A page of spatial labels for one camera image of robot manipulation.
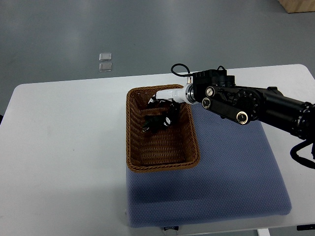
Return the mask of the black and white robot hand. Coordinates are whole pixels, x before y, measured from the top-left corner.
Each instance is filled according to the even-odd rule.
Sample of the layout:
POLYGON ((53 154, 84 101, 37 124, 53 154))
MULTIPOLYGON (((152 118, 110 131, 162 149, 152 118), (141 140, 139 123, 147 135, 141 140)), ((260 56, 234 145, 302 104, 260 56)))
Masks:
POLYGON ((163 128, 172 126, 178 120, 181 103, 185 103, 182 89, 165 89, 156 92, 148 101, 147 108, 153 108, 155 105, 164 105, 166 102, 170 102, 170 107, 166 113, 161 114, 164 116, 163 128))

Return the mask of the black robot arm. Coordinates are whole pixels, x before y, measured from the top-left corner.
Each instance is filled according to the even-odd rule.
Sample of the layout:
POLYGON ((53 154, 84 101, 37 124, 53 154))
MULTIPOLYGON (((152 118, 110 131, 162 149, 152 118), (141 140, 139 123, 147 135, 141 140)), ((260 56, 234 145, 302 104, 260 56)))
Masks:
POLYGON ((315 167, 314 160, 297 153, 315 145, 314 104, 285 97, 277 87, 237 86, 235 77, 222 66, 187 76, 192 78, 189 101, 235 123, 246 125, 258 120, 300 138, 302 142, 290 151, 291 158, 305 167, 315 167))

